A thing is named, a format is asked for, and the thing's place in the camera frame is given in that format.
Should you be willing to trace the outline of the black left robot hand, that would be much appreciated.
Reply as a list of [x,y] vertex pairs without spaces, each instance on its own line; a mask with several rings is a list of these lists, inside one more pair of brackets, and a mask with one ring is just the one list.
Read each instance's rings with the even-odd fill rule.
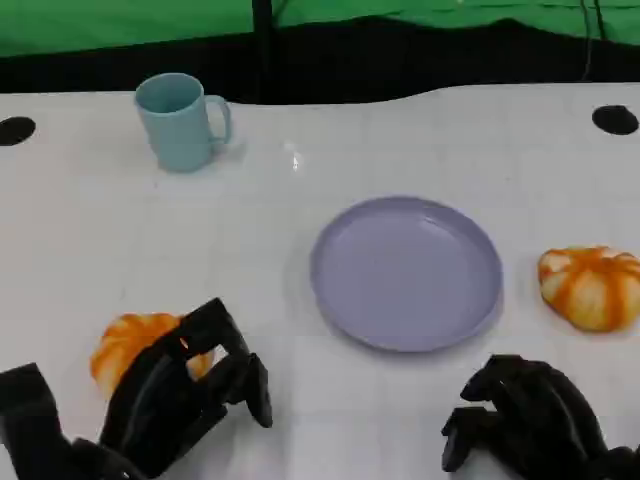
[[268,371],[214,298],[136,357],[109,402],[99,442],[154,479],[239,403],[272,426]]

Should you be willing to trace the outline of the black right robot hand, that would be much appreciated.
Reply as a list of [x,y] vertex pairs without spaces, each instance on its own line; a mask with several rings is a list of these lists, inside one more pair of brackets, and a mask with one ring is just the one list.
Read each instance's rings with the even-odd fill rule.
[[493,355],[466,383],[441,430],[442,469],[485,450],[523,479],[580,479],[608,447],[590,404],[561,371],[518,355]]

